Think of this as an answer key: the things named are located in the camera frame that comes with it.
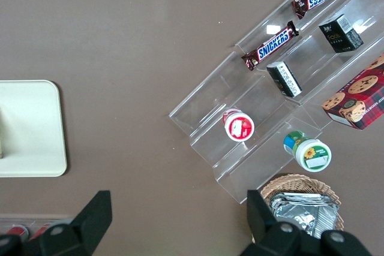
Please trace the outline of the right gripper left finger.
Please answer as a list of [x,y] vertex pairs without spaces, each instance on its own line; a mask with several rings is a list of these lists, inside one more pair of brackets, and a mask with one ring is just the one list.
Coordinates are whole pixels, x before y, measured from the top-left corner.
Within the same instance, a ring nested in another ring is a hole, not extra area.
[[92,255],[111,222],[111,193],[98,191],[71,222],[50,225],[24,244],[23,255]]

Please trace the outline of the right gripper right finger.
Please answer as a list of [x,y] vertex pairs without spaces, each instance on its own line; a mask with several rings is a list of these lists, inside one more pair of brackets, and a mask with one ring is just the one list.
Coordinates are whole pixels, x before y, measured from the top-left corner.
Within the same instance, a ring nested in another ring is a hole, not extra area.
[[278,222],[257,190],[247,191],[247,221],[254,243],[242,255],[297,255],[300,230],[288,222]]

